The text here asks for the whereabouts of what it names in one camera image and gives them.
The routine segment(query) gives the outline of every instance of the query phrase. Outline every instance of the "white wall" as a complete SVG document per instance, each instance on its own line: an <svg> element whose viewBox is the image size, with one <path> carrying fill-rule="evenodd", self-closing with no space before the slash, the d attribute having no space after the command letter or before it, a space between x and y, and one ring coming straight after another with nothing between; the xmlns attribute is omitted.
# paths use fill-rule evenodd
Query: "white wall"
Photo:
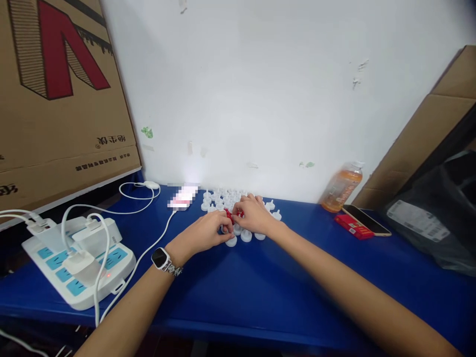
<svg viewBox="0 0 476 357"><path fill-rule="evenodd" d="M306 202L345 161L368 178L476 43L471 4L188 0L181 15L179 0L102 0L148 179Z"/></svg>

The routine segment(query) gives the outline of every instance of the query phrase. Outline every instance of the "power strip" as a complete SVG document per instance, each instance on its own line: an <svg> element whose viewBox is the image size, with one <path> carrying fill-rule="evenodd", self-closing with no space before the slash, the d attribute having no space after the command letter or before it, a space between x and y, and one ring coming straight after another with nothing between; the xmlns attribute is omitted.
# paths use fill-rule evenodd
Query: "power strip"
<svg viewBox="0 0 476 357"><path fill-rule="evenodd" d="M84 217L67 221L66 234L71 237L84 229L85 223ZM94 286L82 285L63 267L63 262L68 257L66 250L53 253L35 236L23 242L22 246L56 291L73 309L86 310L94 306ZM96 257L99 264L103 262L103 255L104 253ZM106 273L99 281L99 301L110 293L117 294L120 291L125 284L125 278L133 270L135 262L134 253L124 244L117 243L110 248L105 265Z"/></svg>

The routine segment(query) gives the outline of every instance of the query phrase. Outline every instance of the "charging cable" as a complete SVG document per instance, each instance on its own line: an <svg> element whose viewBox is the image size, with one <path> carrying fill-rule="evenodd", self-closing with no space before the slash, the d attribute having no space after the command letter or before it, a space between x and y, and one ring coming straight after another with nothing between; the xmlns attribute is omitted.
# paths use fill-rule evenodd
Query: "charging cable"
<svg viewBox="0 0 476 357"><path fill-rule="evenodd" d="M99 288L99 281L101 279L101 275L104 271L104 267L106 266L106 261L108 260L108 255L109 255L109 249L111 247L111 236L109 234L109 229L108 226L106 225L106 221L104 220L103 216L101 216L99 213L91 213L88 218L91 217L97 217L103 224L104 230L106 231L106 252L104 253L103 257L103 263L101 264L101 268L99 269L98 276L96 278L96 282L94 283L94 293L93 293L93 299L94 299L94 321L96 323L96 327L99 326L99 317L100 317L100 312L99 312L99 301L98 301L98 288Z"/></svg>
<svg viewBox="0 0 476 357"><path fill-rule="evenodd" d="M152 197L138 198L138 197L128 196L125 193L123 193L123 191L122 191L122 186L124 186L126 184L133 184L136 187L144 187L144 186L148 187L152 191ZM155 194L154 188L152 188L152 187L155 187L155 186L151 186L151 185L146 184L146 183L124 182L123 184L121 184L119 186L119 192L121 193L121 195L123 195L127 198L132 198L132 199L137 199L137 200L148 200L148 199L150 200L149 203L144 208L141 208L140 210L135 211L135 212L112 212L112 211L108 211L108 210L103 209L103 208L99 208L99 207L91 206L91 205L86 205L86 204L76 204L76 205L72 205L72 206L68 207L68 209L63 214L63 219L61 220L61 238L63 239L63 244L66 247L66 251L67 251L68 255L73 255L74 251L71 249L71 247L69 246L69 244L66 240L66 227L65 227L65 225L66 225L66 221L68 219L68 214L74 207L94 208L94 209L100 210L102 212L112 213L112 214L134 214L134 213L139 213L139 212L142 212L143 210L145 210L147 207L149 207L152 204L152 201L154 200L154 198L159 197L159 195L160 195L160 185L159 184L156 184L156 185L157 185L158 190L159 190L159 192L157 194Z"/></svg>
<svg viewBox="0 0 476 357"><path fill-rule="evenodd" d="M40 215L38 213L35 213L35 212L31 212L31 211L27 211L27 210L22 210L22 209L15 209L15 210L3 210L3 211L0 211L0 214L4 214L4 213L26 213L28 214L37 224L39 225L42 225L45 223L45 220L43 218L40 217ZM27 219L26 217L24 216L19 216L19 215L13 215L13 216L6 216L6 217L13 217L13 218L20 218L22 219L23 221L25 221L25 219Z"/></svg>
<svg viewBox="0 0 476 357"><path fill-rule="evenodd" d="M3 336L15 343L18 343L21 347L23 347L24 349L30 351L30 352L33 352L33 353L36 353L37 355L40 355L40 356L43 356L43 357L49 357L46 353L44 353L43 351L40 351L40 350L36 350L34 349L33 347L31 347L29 344L27 344L25 341L19 339L18 337L15 337L15 336L12 336L12 335L9 335L8 333L6 333L4 330L0 329L0 336Z"/></svg>
<svg viewBox="0 0 476 357"><path fill-rule="evenodd" d="M169 219L167 220L167 224L165 225L165 229L164 229L164 232L162 233L162 235L159 237L159 239L157 239L150 247L148 247L145 252L142 253L142 255L139 257L139 259L137 260L137 263L135 264L134 266L134 270L132 271L132 273L130 274L129 276L129 279L126 281L126 283L124 284L124 286L121 288L121 290L118 292L118 294L116 295L116 297L114 298L114 300L109 304L108 308L104 311L103 315L101 316L101 321L100 322L103 322L104 318L106 317L106 315L108 314L109 310L113 307L113 305L116 303L116 301L119 299L120 295L124 292L125 288L127 288L127 285L129 285L130 281L132 280L132 277L134 276L135 274L135 271L137 270L137 267L139 266L139 263L140 261L142 260L142 258L144 257L145 254L147 254L148 251L150 251L158 242L160 242L160 240L162 239L162 237L165 235L165 233L167 232L167 228L169 227L169 222L170 222L170 219L172 219L172 217L174 216L174 214L177 213L177 211L172 211L172 214L170 215Z"/></svg>
<svg viewBox="0 0 476 357"><path fill-rule="evenodd" d="M1 218L1 217L19 218L19 219L21 219L23 222L25 222L27 225L31 225L31 224L34 223L33 221L30 221L28 218L23 217L23 216L20 216L20 215L2 214L2 215L0 215L0 218Z"/></svg>

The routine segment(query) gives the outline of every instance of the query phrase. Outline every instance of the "forearm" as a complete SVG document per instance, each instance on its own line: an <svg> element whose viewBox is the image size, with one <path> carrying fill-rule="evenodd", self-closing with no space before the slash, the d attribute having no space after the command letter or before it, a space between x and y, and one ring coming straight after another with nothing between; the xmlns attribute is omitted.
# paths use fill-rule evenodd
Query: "forearm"
<svg viewBox="0 0 476 357"><path fill-rule="evenodd" d="M183 266L190 258L176 240L166 246L166 251L177 266ZM111 310L75 356L134 356L173 281L172 274L152 265Z"/></svg>
<svg viewBox="0 0 476 357"><path fill-rule="evenodd" d="M394 356L461 356L438 332L355 271L279 223L268 235Z"/></svg>

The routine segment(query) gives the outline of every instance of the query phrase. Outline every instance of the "smartwatch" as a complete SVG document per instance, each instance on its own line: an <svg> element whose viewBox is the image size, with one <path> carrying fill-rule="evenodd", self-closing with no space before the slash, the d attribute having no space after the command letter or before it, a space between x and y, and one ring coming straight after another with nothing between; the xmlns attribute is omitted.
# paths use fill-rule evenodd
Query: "smartwatch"
<svg viewBox="0 0 476 357"><path fill-rule="evenodd" d="M183 270L183 268L176 268L175 265L172 264L170 255L163 248L157 248L152 254L151 259L157 269L171 273L175 277L179 276Z"/></svg>

